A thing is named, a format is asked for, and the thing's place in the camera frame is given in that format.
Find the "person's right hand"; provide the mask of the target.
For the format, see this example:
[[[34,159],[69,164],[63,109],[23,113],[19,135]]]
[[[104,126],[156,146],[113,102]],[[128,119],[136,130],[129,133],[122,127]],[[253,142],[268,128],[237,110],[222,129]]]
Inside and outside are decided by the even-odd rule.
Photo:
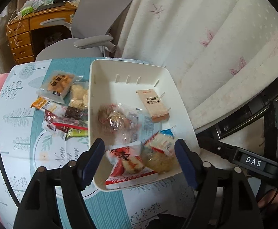
[[[258,207],[262,208],[266,205],[278,206],[278,190],[271,190],[258,202]]]

